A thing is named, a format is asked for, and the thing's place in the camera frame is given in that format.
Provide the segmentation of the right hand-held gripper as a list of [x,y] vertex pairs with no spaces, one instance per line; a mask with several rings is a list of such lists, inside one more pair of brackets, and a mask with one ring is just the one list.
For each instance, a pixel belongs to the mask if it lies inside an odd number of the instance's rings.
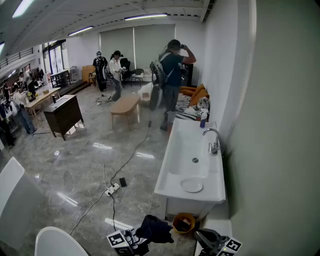
[[199,229],[194,237],[202,248],[200,256],[235,256],[242,246],[234,237],[221,235],[213,229]]

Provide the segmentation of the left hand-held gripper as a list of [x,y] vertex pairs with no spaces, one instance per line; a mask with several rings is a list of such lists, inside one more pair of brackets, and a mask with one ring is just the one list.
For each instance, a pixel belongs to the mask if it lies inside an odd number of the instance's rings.
[[144,256],[149,250],[149,241],[136,235],[139,225],[117,230],[107,236],[107,240],[118,256]]

